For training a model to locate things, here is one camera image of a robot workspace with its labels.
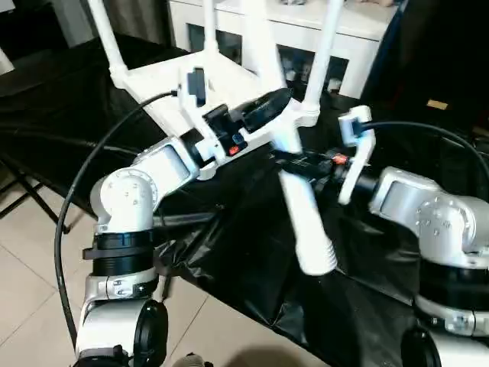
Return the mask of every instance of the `beige floor tile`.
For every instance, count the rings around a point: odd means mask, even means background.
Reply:
[[[79,308],[73,308],[75,320]],[[58,294],[43,306],[0,346],[4,366],[68,367],[74,353]]]
[[[209,297],[165,363],[171,366],[189,352],[216,367],[324,367],[326,364],[288,339]]]
[[[0,171],[0,187],[9,184],[13,180],[14,180],[13,176],[10,173],[8,173],[6,170]],[[28,177],[28,182],[33,186],[37,183],[36,180],[29,177]],[[18,199],[24,194],[25,194],[25,190],[22,188],[22,186],[16,184],[9,191],[0,195],[0,210],[3,210],[4,208],[6,208],[8,205],[16,201],[16,199]]]
[[[208,294],[201,291],[191,283],[180,277],[173,280],[170,298],[165,301],[168,309],[168,343],[167,355],[169,356],[176,348],[178,342],[189,328],[200,308],[206,302]]]
[[[85,279],[92,272],[92,262],[84,261],[74,274],[66,278],[68,298],[76,306],[82,308],[85,298]]]
[[[63,202],[61,196],[47,188],[41,189],[40,195],[55,213],[60,211]],[[82,250],[92,244],[95,220],[73,206],[68,212],[66,222],[74,223],[71,232],[63,236],[63,270],[66,278],[69,278],[83,263]],[[53,221],[32,198],[0,221],[0,245],[56,287],[53,266],[54,230]]]
[[[0,343],[53,292],[46,281],[0,247]]]

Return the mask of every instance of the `white plastic tube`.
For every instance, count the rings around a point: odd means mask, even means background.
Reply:
[[[0,48],[0,75],[8,73],[14,69],[14,65],[10,62],[7,55]]]
[[[250,47],[254,71],[260,78],[264,93],[286,86],[277,44],[271,33],[264,0],[241,0],[244,15],[245,43]]]
[[[204,41],[204,50],[215,52],[219,49],[217,40],[215,38],[215,12],[214,1],[204,0],[204,35],[206,40]]]
[[[274,147],[281,151],[300,153],[302,145],[291,116],[285,111],[274,121]],[[310,183],[303,177],[281,171],[280,183],[287,202],[289,216],[296,236],[296,255],[307,275],[324,275],[336,268],[337,260],[331,240],[324,232]]]
[[[303,100],[303,108],[306,111],[319,111],[319,99],[321,98],[322,88],[328,72],[331,50],[333,48],[333,41],[335,40],[338,21],[342,13],[343,2],[344,0],[328,1],[324,22],[322,23],[321,37],[316,48],[313,68],[309,75],[306,95]]]
[[[93,20],[95,21],[97,30],[99,31],[100,39],[108,59],[108,69],[112,77],[112,81],[117,88],[124,88],[122,80],[125,77],[128,67],[125,65],[121,51],[115,40],[114,31],[110,25],[107,11],[102,0],[88,0],[90,10],[92,11]]]

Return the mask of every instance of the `black fabric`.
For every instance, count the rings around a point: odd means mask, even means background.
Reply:
[[[183,54],[129,37],[118,41],[129,67]],[[125,91],[112,86],[98,41],[0,76],[0,125],[19,131],[40,129],[98,141],[133,106]],[[348,108],[343,106],[322,109],[316,127],[300,129],[307,149],[339,146],[337,118]],[[375,119],[395,117],[374,109]],[[163,136],[142,113],[111,144],[143,149]],[[88,154],[85,148],[13,138],[1,129],[0,144],[2,156],[62,195]],[[340,207],[336,193],[329,190],[317,199],[340,270],[319,278],[305,276],[296,261],[293,230],[268,153],[267,146],[257,149],[219,169],[213,179],[191,183],[165,199],[165,215],[218,213],[205,224],[173,232],[176,241],[160,242],[159,267],[173,268],[173,274],[333,367],[400,367],[401,336],[413,322],[410,303],[418,284],[414,236],[369,215],[365,198]],[[76,203],[89,210],[92,185],[132,159],[104,152],[89,169]],[[472,181],[480,182],[477,175],[467,175],[473,170],[468,162],[464,152],[442,139],[398,130],[377,135],[372,157],[379,170],[401,167],[436,179],[455,193],[467,193]]]
[[[118,37],[129,68],[184,55],[178,49]],[[0,77],[0,144],[2,155],[23,171],[55,191],[66,194],[87,148],[39,138],[22,137],[22,131],[41,131],[68,138],[98,141],[135,106],[131,97],[112,85],[101,43],[91,41],[47,58],[31,67],[16,69]],[[14,128],[19,136],[1,134]],[[164,137],[164,133],[142,112],[121,129],[112,145],[141,151]],[[104,152],[87,172],[75,203],[90,211],[90,187],[116,168],[129,165],[134,157]]]

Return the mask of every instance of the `white robotic arm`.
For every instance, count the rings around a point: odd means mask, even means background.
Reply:
[[[163,341],[141,336],[149,333],[161,338],[156,328],[164,328],[167,318],[164,307],[151,300],[158,282],[152,258],[153,213],[164,197],[200,178],[208,164],[225,163],[226,159],[219,159],[222,152],[245,153],[243,135],[247,132],[269,128],[276,148],[300,153],[293,124],[297,114],[290,107],[290,97],[288,89],[279,89],[232,111],[219,106],[203,116],[206,136],[196,128],[180,138],[165,138],[141,153],[130,167],[113,172],[93,187],[91,204],[99,220],[93,248],[83,254],[84,259],[93,260],[93,272],[86,279],[76,341],[80,361],[108,353],[108,358],[120,360],[149,356],[144,364],[148,366],[162,362]],[[312,275],[332,271],[335,253],[309,182],[287,172],[280,173],[280,180],[301,268]],[[154,322],[144,323],[146,319]],[[138,326],[141,323],[146,331]]]

